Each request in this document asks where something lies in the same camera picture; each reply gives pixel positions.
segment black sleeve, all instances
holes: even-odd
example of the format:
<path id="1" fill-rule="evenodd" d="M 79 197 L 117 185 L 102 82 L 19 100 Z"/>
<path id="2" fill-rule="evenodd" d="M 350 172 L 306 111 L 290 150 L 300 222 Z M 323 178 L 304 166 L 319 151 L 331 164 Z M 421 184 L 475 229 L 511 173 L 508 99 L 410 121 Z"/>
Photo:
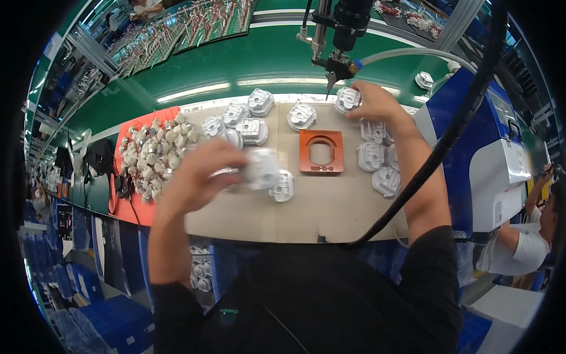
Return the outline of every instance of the black sleeve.
<path id="1" fill-rule="evenodd" d="M 203 308 L 182 284 L 151 285 L 156 354 L 187 352 L 204 324 Z"/>
<path id="2" fill-rule="evenodd" d="M 457 270 L 454 236 L 448 225 L 420 236 L 409 248 L 400 270 L 401 291 L 430 321 L 431 335 L 447 345 L 446 352 L 456 350 L 462 327 Z"/>

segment orange fixture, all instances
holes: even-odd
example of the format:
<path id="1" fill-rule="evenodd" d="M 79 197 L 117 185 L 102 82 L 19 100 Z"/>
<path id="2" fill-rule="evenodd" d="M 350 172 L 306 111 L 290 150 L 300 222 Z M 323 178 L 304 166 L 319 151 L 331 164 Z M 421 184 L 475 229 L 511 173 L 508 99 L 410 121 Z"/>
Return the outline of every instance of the orange fixture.
<path id="1" fill-rule="evenodd" d="M 311 145 L 330 146 L 330 162 L 326 165 L 311 161 Z M 315 176 L 337 176 L 344 172 L 342 132 L 334 130 L 301 130 L 299 132 L 299 171 Z"/>

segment hand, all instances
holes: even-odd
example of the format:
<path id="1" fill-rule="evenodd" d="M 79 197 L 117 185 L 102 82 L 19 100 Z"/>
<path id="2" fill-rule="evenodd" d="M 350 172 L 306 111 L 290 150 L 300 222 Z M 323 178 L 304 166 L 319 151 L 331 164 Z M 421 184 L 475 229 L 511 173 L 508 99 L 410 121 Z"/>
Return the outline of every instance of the hand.
<path id="1" fill-rule="evenodd" d="M 546 164 L 546 165 L 544 165 L 542 170 L 543 170 L 543 172 L 549 171 L 544 176 L 541 176 L 541 179 L 540 179 L 540 181 L 543 181 L 543 183 L 546 184 L 552 179 L 552 173 L 554 172 L 554 167 L 552 166 L 552 164 Z"/>
<path id="2" fill-rule="evenodd" d="M 363 105 L 348 112 L 346 118 L 359 120 L 365 118 L 370 121 L 383 121 L 393 123 L 400 115 L 408 116 L 391 93 L 377 84 L 356 80 L 351 88 L 362 94 Z"/>
<path id="3" fill-rule="evenodd" d="M 212 140 L 183 158 L 157 203 L 156 217 L 175 217 L 201 209 L 222 189 L 241 182 L 235 174 L 210 175 L 223 167 L 243 167 L 246 156 L 223 140 Z"/>

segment red mat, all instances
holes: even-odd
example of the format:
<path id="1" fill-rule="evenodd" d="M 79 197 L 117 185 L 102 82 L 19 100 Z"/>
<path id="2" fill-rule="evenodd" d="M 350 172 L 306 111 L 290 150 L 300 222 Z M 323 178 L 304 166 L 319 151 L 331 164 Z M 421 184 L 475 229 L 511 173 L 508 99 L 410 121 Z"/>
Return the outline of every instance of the red mat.
<path id="1" fill-rule="evenodd" d="M 130 137 L 128 129 L 130 126 L 135 126 L 137 130 L 140 130 L 144 124 L 151 126 L 151 123 L 155 118 L 161 121 L 161 127 L 163 128 L 163 123 L 167 121 L 172 121 L 173 118 L 179 113 L 181 109 L 179 106 L 174 106 L 162 110 L 157 110 L 153 113 L 146 114 L 144 116 L 138 117 L 136 119 L 127 121 L 120 126 L 120 132 L 118 133 L 118 141 L 116 143 L 116 148 L 114 150 L 114 158 L 116 161 L 115 168 L 121 169 L 122 166 L 122 155 L 118 152 L 120 145 L 122 144 L 122 138 Z M 142 196 L 138 193 L 132 194 L 132 205 L 140 219 L 140 224 L 145 226 L 151 226 L 153 223 L 153 216 L 155 214 L 155 202 L 153 199 L 149 203 L 142 203 Z M 114 214 L 120 220 L 124 220 L 130 223 L 137 224 L 136 216 L 132 207 L 130 206 L 130 201 L 128 199 L 118 199 L 116 202 L 116 211 Z"/>

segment machine handle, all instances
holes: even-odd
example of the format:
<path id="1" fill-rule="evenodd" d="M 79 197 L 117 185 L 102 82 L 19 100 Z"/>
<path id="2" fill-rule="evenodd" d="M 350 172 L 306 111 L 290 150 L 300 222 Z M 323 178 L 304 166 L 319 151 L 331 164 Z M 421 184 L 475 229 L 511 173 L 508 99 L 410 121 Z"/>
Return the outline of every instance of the machine handle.
<path id="1" fill-rule="evenodd" d="M 515 122 L 513 122 L 512 119 L 509 119 L 507 121 L 507 125 L 509 126 L 509 137 L 513 138 L 515 136 L 515 131 L 513 130 L 512 125 L 514 125 L 515 127 L 517 127 L 517 133 L 519 134 L 519 141 L 523 142 L 523 136 L 521 135 L 521 128 L 519 127 L 519 125 Z"/>

